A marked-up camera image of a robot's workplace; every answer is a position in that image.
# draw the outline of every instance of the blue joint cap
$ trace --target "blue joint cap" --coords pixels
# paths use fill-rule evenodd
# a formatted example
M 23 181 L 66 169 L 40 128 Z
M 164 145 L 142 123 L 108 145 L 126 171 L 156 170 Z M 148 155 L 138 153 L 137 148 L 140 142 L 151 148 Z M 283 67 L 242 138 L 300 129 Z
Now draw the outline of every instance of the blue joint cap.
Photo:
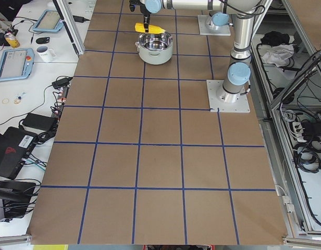
M 228 70 L 228 79 L 233 85 L 244 85 L 250 78 L 251 69 L 243 62 L 236 62 Z
M 151 13 L 157 13 L 162 9 L 161 0 L 145 0 L 145 7 Z
M 229 22 L 229 15 L 228 14 L 224 14 L 222 12 L 218 12 L 216 14 L 213 14 L 212 22 L 216 26 L 226 25 Z

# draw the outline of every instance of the metal base plate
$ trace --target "metal base plate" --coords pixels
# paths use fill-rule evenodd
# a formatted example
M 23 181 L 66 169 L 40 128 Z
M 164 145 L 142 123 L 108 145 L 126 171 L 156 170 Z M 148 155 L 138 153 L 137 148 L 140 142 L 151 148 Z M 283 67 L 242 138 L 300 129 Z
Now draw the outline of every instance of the metal base plate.
M 230 28 L 228 25 L 220 27 L 218 30 L 208 29 L 206 26 L 207 15 L 198 15 L 197 19 L 199 21 L 200 35 L 225 35 L 230 36 Z
M 207 80 L 209 107 L 211 112 L 249 113 L 250 107 L 246 95 L 239 96 L 235 103 L 225 103 L 216 97 L 216 90 L 223 84 L 223 80 Z

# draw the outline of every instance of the white label sticker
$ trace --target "white label sticker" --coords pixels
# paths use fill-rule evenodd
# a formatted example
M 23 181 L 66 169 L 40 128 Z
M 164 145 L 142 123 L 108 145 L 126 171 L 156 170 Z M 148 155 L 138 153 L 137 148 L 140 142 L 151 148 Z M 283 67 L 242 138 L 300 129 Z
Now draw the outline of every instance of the white label sticker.
M 21 140 L 21 142 L 19 143 L 19 146 L 20 147 L 23 147 L 23 148 L 27 148 L 30 143 L 32 142 L 34 137 L 32 136 L 29 136 L 29 135 L 25 135 L 23 140 Z

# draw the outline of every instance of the person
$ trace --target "person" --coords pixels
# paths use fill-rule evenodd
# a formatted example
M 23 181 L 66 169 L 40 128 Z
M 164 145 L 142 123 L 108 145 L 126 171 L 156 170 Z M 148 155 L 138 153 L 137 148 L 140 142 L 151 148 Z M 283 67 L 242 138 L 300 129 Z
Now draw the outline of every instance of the person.
M 0 0 L 0 13 L 7 21 L 13 21 L 23 4 L 32 0 Z

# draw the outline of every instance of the white pot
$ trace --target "white pot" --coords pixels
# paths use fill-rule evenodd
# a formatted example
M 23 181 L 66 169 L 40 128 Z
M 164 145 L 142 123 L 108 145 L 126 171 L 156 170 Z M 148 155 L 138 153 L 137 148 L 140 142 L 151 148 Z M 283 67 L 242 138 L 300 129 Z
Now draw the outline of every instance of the white pot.
M 162 34 L 143 33 L 136 42 L 140 58 L 148 64 L 166 63 L 172 57 L 173 38 L 165 32 Z

